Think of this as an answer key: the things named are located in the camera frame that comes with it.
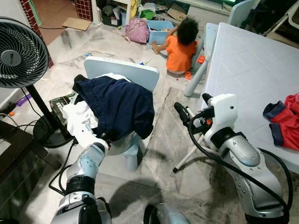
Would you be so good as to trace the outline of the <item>navy blue garment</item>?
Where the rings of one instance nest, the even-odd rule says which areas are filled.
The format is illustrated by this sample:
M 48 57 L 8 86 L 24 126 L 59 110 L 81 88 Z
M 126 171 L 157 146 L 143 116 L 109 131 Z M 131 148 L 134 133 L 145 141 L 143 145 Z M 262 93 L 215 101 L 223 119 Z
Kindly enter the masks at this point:
M 152 92 L 125 79 L 101 76 L 88 79 L 77 75 L 73 90 L 79 94 L 76 102 L 85 101 L 98 118 L 96 135 L 111 132 L 119 140 L 135 132 L 146 139 L 154 128 Z

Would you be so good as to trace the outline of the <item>red white navy shirt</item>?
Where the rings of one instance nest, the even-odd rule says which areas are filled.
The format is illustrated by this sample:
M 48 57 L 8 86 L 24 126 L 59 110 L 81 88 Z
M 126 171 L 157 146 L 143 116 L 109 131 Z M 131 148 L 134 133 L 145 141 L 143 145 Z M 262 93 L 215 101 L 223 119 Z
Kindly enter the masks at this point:
M 263 117 L 271 123 L 274 145 L 299 151 L 299 95 L 289 95 L 284 102 L 269 103 Z

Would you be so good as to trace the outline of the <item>grey laundry basket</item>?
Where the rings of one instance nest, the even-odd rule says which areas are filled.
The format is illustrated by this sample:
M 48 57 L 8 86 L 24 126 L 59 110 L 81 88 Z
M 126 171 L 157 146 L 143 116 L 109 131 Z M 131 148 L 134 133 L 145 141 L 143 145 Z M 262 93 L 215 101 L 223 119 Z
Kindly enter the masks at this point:
M 110 148 L 106 151 L 106 155 L 137 155 L 140 148 L 141 137 L 135 132 L 122 137 L 117 141 L 112 141 L 109 146 Z

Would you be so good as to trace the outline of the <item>white garment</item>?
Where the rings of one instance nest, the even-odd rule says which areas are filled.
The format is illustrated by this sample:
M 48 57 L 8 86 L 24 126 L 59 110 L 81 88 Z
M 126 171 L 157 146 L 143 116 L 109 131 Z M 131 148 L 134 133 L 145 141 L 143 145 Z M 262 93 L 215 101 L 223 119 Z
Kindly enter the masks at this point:
M 67 122 L 67 130 L 72 136 L 75 136 L 76 132 L 81 133 L 82 128 L 96 135 L 94 130 L 98 128 L 98 118 L 87 102 L 68 103 L 62 108 L 62 113 Z

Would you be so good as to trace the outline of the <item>child in orange shirt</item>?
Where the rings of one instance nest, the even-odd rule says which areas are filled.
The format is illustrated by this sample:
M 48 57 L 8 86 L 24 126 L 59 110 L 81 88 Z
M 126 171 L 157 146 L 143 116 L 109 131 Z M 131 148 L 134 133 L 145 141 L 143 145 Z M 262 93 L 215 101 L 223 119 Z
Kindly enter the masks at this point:
M 173 28 L 166 38 L 166 42 L 157 45 L 154 41 L 151 44 L 155 54 L 167 51 L 166 72 L 173 77 L 185 75 L 192 66 L 192 56 L 196 53 L 196 36 L 199 32 L 199 25 L 195 19 L 187 16 Z

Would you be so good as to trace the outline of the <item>light blue plastic chair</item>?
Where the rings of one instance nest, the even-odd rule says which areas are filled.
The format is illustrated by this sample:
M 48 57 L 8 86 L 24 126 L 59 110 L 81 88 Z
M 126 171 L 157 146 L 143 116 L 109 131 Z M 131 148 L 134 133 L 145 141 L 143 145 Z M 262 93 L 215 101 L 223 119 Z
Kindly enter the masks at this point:
M 237 4 L 231 8 L 231 12 L 226 23 L 238 28 L 245 28 L 245 21 L 251 11 L 257 7 L 259 2 L 260 0 L 242 0 L 241 2 L 237 2 Z
M 103 58 L 89 56 L 84 60 L 84 69 L 89 79 L 100 77 L 107 73 L 121 75 L 130 81 L 144 87 L 149 92 L 153 92 L 158 81 L 159 71 L 156 68 L 138 63 L 116 60 L 114 58 Z M 122 157 L 122 164 L 127 171 L 136 171 L 142 156 L 137 155 L 117 155 Z

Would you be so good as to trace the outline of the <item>silver robot leg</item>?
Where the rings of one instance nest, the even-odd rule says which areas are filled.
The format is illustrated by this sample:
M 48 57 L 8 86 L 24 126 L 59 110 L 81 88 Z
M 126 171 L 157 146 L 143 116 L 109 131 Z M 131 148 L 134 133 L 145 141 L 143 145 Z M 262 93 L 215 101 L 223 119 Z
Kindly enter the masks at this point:
M 143 224 L 191 224 L 176 207 L 167 203 L 148 204 L 144 211 Z
M 105 201 L 103 197 L 96 199 L 96 205 L 98 207 L 101 224 L 113 224 L 112 217 L 110 214 L 109 203 Z

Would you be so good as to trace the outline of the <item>blue plastic bin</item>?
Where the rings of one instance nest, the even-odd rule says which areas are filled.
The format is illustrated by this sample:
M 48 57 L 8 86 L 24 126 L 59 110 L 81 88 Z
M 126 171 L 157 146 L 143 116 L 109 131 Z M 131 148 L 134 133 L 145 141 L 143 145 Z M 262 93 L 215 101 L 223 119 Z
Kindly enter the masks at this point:
M 171 21 L 147 21 L 149 36 L 148 42 L 156 42 L 160 45 L 166 41 L 168 33 L 173 30 L 174 26 Z

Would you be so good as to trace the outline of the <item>pink backpack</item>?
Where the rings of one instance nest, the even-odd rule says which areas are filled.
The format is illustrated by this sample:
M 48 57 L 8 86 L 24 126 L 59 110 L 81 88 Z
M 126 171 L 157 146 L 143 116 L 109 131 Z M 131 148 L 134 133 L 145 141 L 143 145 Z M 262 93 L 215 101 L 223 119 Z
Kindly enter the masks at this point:
M 124 37 L 132 42 L 147 43 L 149 34 L 147 19 L 132 18 L 125 27 Z

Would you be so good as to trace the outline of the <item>purple toy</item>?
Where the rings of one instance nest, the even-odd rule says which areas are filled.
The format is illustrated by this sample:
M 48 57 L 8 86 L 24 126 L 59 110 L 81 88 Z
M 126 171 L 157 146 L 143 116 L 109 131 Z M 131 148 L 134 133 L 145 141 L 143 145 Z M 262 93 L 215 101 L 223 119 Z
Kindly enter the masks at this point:
M 30 94 L 26 94 L 24 97 L 20 98 L 15 105 L 16 106 L 22 106 L 24 103 L 27 103 L 32 96 Z

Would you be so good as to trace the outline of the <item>dark wooden side table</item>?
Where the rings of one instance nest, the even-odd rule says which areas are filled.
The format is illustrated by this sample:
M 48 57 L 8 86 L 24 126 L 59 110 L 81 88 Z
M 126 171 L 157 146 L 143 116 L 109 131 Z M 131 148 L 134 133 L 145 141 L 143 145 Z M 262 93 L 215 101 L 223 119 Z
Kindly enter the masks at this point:
M 11 134 L 2 138 L 9 131 Z M 46 165 L 32 151 L 34 137 L 30 133 L 0 121 L 2 140 L 9 146 L 0 154 L 0 219 L 17 219 Z

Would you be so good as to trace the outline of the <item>silver robot right leg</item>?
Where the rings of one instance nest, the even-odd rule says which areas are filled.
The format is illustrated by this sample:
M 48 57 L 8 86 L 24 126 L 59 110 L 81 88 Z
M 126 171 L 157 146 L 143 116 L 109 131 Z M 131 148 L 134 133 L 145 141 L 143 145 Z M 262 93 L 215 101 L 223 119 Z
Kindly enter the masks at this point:
M 167 203 L 148 204 L 144 211 L 143 224 L 191 224 L 176 207 Z

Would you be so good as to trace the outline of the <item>brown cardboard piece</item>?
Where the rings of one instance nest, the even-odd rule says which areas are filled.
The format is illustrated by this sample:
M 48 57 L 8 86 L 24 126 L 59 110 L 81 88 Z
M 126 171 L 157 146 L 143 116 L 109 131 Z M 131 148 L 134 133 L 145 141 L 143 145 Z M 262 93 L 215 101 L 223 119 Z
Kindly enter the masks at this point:
M 66 19 L 66 21 L 64 21 L 62 23 L 62 26 L 67 27 L 67 28 L 75 28 L 77 30 L 86 31 L 90 27 L 91 23 L 92 23 L 91 21 L 86 21 L 84 19 L 69 17 Z

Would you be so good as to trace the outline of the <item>white shelf unit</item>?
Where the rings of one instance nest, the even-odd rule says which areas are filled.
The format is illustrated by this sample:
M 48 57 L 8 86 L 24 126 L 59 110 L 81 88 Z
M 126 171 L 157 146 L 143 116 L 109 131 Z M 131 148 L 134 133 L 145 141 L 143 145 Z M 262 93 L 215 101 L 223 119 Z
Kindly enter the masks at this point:
M 129 23 L 130 19 L 135 16 L 135 10 L 139 6 L 141 0 L 91 0 L 91 11 L 93 14 L 93 23 L 99 24 L 102 21 L 102 7 L 107 4 L 115 4 L 124 7 L 126 15 L 121 17 L 122 26 Z

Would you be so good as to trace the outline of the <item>red brick pillar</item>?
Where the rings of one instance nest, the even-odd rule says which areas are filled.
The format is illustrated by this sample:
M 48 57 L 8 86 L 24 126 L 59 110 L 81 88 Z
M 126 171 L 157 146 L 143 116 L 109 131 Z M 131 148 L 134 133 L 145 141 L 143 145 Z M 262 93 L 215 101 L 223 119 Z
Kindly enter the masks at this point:
M 92 0 L 73 0 L 77 17 L 86 21 L 93 20 Z
M 38 21 L 36 19 L 36 9 L 30 0 L 18 0 L 24 12 L 24 16 L 28 21 L 28 25 L 36 32 L 36 34 L 42 39 L 43 43 L 46 43 L 45 38 L 40 31 Z

